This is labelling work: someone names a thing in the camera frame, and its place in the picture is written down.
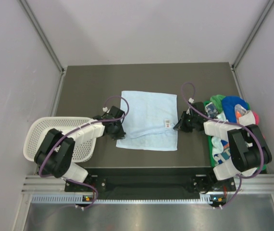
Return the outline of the light blue towel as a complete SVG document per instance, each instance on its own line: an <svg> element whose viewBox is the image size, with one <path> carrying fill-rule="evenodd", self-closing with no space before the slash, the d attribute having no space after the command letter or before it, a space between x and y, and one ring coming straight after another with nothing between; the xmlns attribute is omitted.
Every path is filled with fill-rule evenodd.
<svg viewBox="0 0 274 231"><path fill-rule="evenodd" d="M176 151L178 133L173 127L178 122L175 94L144 91L122 91L121 110L127 111L122 126L125 138L116 147L148 151Z"/></svg>

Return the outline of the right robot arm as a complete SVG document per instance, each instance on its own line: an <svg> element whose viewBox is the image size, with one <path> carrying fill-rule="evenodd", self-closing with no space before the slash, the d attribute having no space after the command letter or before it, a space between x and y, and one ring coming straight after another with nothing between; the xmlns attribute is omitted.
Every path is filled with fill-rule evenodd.
<svg viewBox="0 0 274 231"><path fill-rule="evenodd" d="M225 180L240 175L250 179L263 165L272 161L272 154L258 125L241 125L210 118L201 102L193 103L184 111L174 130L190 133L203 131L206 135L229 143L230 157L215 166L207 174L207 183L212 190L219 190Z"/></svg>

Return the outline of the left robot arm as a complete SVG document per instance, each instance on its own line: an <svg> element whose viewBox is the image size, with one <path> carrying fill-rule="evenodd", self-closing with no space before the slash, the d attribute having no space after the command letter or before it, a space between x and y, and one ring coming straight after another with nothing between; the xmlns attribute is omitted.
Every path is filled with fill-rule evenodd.
<svg viewBox="0 0 274 231"><path fill-rule="evenodd" d="M105 134L108 134L113 140L124 138L122 120L128 113L129 109L124 112L120 108L112 106L102 116L95 116L66 134L51 128L34 157L34 162L39 167L39 176L64 178L75 183L82 191L89 190L92 186L92 179L88 176L88 171L73 163L75 147Z"/></svg>

